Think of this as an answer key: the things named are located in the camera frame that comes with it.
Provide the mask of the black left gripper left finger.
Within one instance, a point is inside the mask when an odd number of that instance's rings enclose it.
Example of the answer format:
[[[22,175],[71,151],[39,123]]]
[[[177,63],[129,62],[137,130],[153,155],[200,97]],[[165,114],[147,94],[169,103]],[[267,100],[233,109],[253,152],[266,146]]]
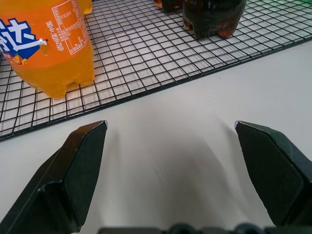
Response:
[[[0,222],[0,234],[73,234],[86,221],[107,121],[79,127],[35,172]]]

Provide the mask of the dark cola soda bottle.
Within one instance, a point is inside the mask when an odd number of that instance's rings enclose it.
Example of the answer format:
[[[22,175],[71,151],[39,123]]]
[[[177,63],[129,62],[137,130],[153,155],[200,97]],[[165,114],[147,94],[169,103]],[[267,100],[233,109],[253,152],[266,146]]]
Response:
[[[153,0],[153,2],[164,11],[173,11],[176,7],[183,7],[183,0]]]
[[[212,33],[229,38],[244,13],[247,0],[183,0],[183,24],[197,39]]]

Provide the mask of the orange Fanta soda bottle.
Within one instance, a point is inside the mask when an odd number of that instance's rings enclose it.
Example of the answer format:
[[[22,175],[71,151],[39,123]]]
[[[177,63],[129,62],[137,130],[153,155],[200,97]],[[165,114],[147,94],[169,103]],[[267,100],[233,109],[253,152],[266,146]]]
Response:
[[[94,51],[78,0],[0,0],[0,53],[51,98],[95,78]]]
[[[93,10],[92,0],[78,0],[82,12],[87,15]]]

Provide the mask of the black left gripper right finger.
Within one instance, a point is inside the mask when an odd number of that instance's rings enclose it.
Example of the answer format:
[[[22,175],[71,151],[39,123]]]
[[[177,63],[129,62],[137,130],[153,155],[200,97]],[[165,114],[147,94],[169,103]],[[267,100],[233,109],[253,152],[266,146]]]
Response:
[[[236,121],[249,178],[274,226],[240,224],[237,234],[312,234],[312,161],[282,132]]]

